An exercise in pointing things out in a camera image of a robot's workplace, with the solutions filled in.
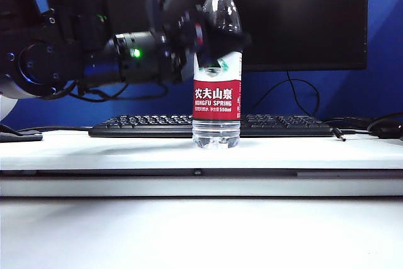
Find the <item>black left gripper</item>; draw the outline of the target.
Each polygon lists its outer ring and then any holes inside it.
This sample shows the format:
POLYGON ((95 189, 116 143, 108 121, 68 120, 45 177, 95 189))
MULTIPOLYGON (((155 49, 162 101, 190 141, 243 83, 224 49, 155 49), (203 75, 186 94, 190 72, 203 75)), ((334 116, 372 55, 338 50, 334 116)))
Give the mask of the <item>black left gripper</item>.
POLYGON ((207 66, 231 52, 242 52, 251 43, 234 4, 189 9, 175 24, 166 25, 164 34, 160 79, 167 83, 193 79, 195 54, 198 64, 207 66))

